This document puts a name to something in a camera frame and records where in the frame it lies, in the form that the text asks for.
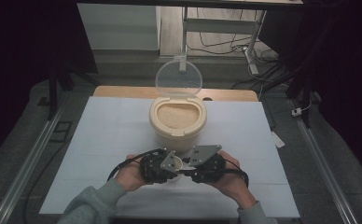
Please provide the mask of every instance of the white plug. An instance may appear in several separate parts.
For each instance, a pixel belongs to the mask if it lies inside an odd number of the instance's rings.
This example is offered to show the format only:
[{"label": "white plug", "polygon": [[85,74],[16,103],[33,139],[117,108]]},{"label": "white plug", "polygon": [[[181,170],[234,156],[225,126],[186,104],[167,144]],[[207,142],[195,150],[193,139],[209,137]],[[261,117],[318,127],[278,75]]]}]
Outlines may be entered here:
[{"label": "white plug", "polygon": [[302,110],[299,108],[293,109],[292,110],[292,116],[296,117],[302,114]]}]

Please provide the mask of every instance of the aluminum rail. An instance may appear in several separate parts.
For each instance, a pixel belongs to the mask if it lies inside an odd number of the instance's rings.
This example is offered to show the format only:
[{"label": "aluminum rail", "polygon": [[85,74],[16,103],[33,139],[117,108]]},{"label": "aluminum rail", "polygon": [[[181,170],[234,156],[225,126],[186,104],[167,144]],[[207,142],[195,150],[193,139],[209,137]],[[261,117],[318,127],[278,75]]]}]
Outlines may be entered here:
[{"label": "aluminum rail", "polygon": [[335,204],[338,207],[343,222],[346,224],[357,224],[358,222],[355,218],[352,207],[348,203],[346,197],[344,196],[343,190],[341,189],[341,187],[338,184],[338,181],[333,175],[320,146],[318,146],[318,143],[315,140],[312,130],[306,128],[301,118],[297,118],[297,120],[298,120],[299,129],[304,139],[306,140],[306,143],[312,153],[312,156],[318,167],[318,170],[320,171],[321,176],[323,177],[324,182],[327,185],[329,193],[334,198]]},{"label": "aluminum rail", "polygon": [[23,165],[21,166],[6,195],[4,196],[3,201],[0,203],[0,223],[8,222],[9,217],[16,206],[16,203],[18,202],[24,188],[26,187],[31,174],[35,169],[35,166],[38,163],[38,160],[41,157],[54,128],[56,127],[56,123],[64,110],[64,106],[69,101],[69,98],[70,93],[67,92],[62,98],[59,109],[53,116],[52,120],[48,120],[44,125],[41,134],[35,141],[35,144],[30,150],[30,153],[28,154],[26,160],[24,160]]}]

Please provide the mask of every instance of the gray sleeve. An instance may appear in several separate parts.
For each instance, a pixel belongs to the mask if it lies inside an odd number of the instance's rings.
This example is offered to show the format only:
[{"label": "gray sleeve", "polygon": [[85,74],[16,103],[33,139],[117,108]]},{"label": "gray sleeve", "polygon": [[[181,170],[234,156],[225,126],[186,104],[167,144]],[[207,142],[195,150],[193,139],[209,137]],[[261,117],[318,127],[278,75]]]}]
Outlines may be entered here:
[{"label": "gray sleeve", "polygon": [[58,223],[108,223],[117,213],[118,199],[124,195],[125,189],[114,178],[99,189],[85,188],[68,204]]},{"label": "gray sleeve", "polygon": [[267,218],[262,210],[260,202],[249,209],[237,209],[242,224],[277,224],[275,218]]}]

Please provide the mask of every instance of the person's right hand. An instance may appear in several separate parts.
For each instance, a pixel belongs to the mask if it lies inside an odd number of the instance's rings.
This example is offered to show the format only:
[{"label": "person's right hand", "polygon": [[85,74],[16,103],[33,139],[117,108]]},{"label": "person's right hand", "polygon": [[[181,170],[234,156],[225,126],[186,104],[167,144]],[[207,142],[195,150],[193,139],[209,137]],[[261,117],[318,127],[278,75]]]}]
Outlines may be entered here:
[{"label": "person's right hand", "polygon": [[[238,160],[233,158],[227,152],[221,150],[218,152],[226,161],[227,169],[238,169],[240,163]],[[218,189],[224,195],[232,198],[242,209],[251,208],[254,204],[257,203],[254,196],[251,194],[250,190],[244,183],[244,179],[241,175],[237,174],[224,174],[218,181],[215,183],[206,183]]]}]

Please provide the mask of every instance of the person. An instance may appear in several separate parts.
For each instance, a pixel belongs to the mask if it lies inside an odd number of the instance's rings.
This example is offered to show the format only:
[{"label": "person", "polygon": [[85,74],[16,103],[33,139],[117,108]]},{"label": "person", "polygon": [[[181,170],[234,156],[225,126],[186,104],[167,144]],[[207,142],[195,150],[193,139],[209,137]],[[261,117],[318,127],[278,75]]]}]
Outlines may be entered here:
[{"label": "person", "polygon": [[[240,167],[239,161],[224,150],[220,150],[218,154],[227,160],[227,169],[235,169],[235,165]],[[118,200],[128,192],[135,191],[146,184],[140,176],[139,169],[138,163],[131,162],[120,169],[114,178],[111,178],[99,189],[94,187],[84,189],[68,204],[58,223],[108,223],[111,217],[117,215]],[[237,211],[241,223],[277,223],[275,218],[265,216],[260,202],[255,199],[240,175],[225,174],[217,182],[206,184],[218,189],[239,205]]]}]

